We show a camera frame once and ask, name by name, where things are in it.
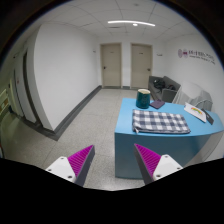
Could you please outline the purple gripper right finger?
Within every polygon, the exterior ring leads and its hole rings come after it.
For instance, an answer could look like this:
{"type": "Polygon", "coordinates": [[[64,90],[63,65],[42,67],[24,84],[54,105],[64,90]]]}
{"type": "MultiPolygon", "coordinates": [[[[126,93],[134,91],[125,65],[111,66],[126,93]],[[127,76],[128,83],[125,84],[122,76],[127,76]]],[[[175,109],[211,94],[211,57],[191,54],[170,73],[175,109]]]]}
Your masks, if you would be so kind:
{"type": "Polygon", "coordinates": [[[168,154],[159,155],[139,144],[134,145],[134,155],[145,184],[150,184],[182,169],[182,166],[168,154]]]}

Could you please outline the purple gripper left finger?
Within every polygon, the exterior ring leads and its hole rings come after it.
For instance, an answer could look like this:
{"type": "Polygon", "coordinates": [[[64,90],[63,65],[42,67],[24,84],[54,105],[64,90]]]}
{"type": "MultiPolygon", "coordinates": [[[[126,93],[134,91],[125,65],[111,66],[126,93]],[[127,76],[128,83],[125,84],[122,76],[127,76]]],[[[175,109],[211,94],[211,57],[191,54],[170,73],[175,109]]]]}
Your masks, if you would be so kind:
{"type": "Polygon", "coordinates": [[[69,157],[59,157],[46,171],[83,187],[94,155],[95,147],[90,145],[69,157]]]}

